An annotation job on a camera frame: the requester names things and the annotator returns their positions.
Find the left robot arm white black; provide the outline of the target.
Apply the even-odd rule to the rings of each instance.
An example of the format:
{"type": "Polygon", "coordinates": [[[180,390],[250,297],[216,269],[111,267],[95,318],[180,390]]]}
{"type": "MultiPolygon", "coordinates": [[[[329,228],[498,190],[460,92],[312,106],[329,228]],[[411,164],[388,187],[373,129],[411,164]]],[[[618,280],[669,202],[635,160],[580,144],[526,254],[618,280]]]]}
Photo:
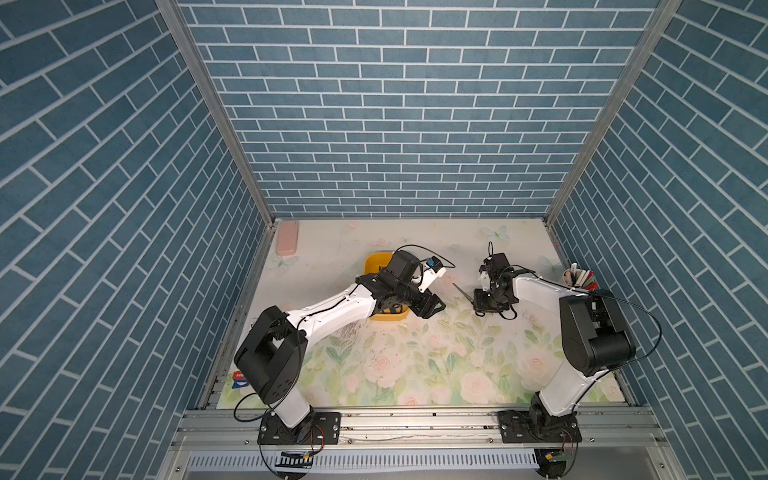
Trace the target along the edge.
{"type": "Polygon", "coordinates": [[[455,263],[432,250],[421,259],[403,245],[376,273],[359,275],[340,293],[292,311],[263,310],[234,353],[253,393],[290,429],[308,426],[314,410],[298,390],[307,350],[336,331],[395,307],[428,319],[446,308],[430,286],[455,263]]]}

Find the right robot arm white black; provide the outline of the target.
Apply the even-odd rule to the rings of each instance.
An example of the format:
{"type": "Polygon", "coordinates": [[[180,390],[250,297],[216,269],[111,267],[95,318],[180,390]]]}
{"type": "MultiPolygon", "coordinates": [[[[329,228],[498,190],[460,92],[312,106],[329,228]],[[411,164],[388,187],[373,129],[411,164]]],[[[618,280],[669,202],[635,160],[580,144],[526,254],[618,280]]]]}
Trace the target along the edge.
{"type": "Polygon", "coordinates": [[[558,284],[511,264],[503,253],[483,259],[479,281],[472,298],[477,314],[512,312],[526,301],[560,321],[564,361],[534,395],[529,408],[533,417],[560,420],[574,414],[592,386],[635,358],[628,322],[618,299],[607,290],[558,284]]]}

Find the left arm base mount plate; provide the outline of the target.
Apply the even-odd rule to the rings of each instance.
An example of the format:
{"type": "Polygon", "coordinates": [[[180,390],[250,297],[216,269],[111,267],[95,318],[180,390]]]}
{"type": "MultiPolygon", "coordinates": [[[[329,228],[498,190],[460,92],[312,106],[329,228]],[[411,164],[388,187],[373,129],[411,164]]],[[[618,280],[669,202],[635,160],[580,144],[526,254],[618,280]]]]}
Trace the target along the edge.
{"type": "Polygon", "coordinates": [[[310,409],[309,415],[295,427],[288,427],[276,413],[261,420],[260,445],[337,445],[341,430],[341,413],[310,409]]]}

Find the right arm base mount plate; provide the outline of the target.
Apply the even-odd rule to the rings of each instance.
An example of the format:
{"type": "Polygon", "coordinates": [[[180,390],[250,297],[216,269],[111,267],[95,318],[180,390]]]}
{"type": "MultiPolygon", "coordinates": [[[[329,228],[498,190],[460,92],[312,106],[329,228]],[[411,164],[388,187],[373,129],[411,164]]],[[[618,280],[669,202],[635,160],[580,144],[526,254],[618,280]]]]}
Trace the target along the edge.
{"type": "Polygon", "coordinates": [[[575,414],[555,417],[545,411],[504,410],[497,414],[501,438],[511,443],[580,443],[575,414]]]}

